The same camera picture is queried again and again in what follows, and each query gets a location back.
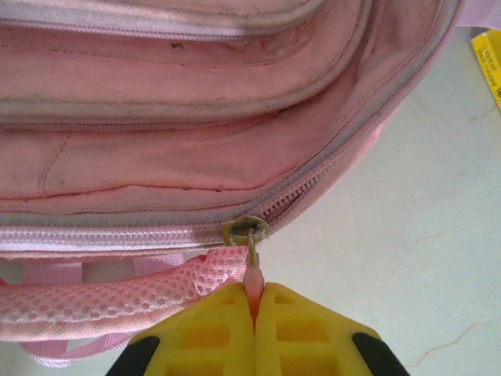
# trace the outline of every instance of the pink backpack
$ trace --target pink backpack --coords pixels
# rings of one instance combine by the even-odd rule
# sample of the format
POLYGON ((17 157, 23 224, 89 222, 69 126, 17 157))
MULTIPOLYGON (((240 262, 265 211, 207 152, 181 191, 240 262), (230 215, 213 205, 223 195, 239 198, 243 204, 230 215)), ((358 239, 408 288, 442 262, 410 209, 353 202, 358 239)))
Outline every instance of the pink backpack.
POLYGON ((0 258, 23 263, 0 341, 65 367, 241 279, 222 223, 301 214, 458 24, 501 27, 500 2, 0 2, 0 258), (82 277, 123 258, 135 278, 82 277))

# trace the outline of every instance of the yellow plastic object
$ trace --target yellow plastic object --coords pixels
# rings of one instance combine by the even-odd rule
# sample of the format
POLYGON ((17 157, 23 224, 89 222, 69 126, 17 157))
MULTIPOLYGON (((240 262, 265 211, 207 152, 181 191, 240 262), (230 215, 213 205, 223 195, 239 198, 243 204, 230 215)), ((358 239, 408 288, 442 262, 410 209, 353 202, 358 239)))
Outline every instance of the yellow plastic object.
POLYGON ((501 110, 501 31, 489 30, 471 42, 478 63, 501 110))
POLYGON ((135 336, 160 339, 144 376, 254 376, 254 328, 242 284, 230 284, 135 336))
POLYGON ((128 348, 160 339, 144 373, 132 372, 139 361, 129 358, 126 368, 108 375, 372 376, 354 333, 379 339, 372 329, 271 283, 254 333, 243 285, 231 284, 132 339, 128 348))
POLYGON ((378 334, 281 284, 266 284, 256 324, 256 376, 372 376, 351 337, 378 334))

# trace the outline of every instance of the black rubber edge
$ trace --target black rubber edge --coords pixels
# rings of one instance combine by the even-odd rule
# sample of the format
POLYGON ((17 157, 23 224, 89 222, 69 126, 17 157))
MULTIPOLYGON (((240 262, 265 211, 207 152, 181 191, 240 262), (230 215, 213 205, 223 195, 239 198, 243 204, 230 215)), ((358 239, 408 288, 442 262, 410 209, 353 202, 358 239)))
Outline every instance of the black rubber edge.
POLYGON ((373 376, 410 376, 383 341, 366 333, 355 333, 351 339, 373 376))
POLYGON ((106 376, 143 376, 159 343, 150 336, 128 345, 106 376))

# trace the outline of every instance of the zipper pull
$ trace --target zipper pull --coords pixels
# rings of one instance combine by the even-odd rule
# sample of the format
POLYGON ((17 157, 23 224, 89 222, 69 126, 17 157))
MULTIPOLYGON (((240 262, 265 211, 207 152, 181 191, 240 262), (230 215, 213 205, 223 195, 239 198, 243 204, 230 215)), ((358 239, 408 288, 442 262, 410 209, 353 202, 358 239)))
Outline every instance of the zipper pull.
POLYGON ((243 288, 249 301, 249 311, 256 328, 261 296, 265 289, 265 278, 259 268, 259 254, 256 243, 265 239, 269 233, 269 225, 258 217, 244 216, 236 221, 222 224, 225 245, 247 246, 247 269, 243 275, 243 288))

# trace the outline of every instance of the backpack strap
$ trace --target backpack strap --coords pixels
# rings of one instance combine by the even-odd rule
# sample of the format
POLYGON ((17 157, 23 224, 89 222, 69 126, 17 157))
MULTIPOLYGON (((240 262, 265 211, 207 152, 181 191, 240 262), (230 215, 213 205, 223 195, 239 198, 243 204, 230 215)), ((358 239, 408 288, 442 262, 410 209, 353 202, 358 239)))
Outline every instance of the backpack strap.
POLYGON ((139 277, 100 284, 79 283, 81 265, 76 262, 26 265, 30 284, 0 286, 0 340, 24 342, 37 362, 51 367, 123 348, 131 331, 151 327, 221 285, 242 280, 246 257, 245 247, 233 247, 181 265, 182 255, 138 258, 139 277), (67 350, 69 339, 97 336, 67 350))
POLYGON ((499 0, 466 0, 459 25, 501 30, 501 2, 499 0))

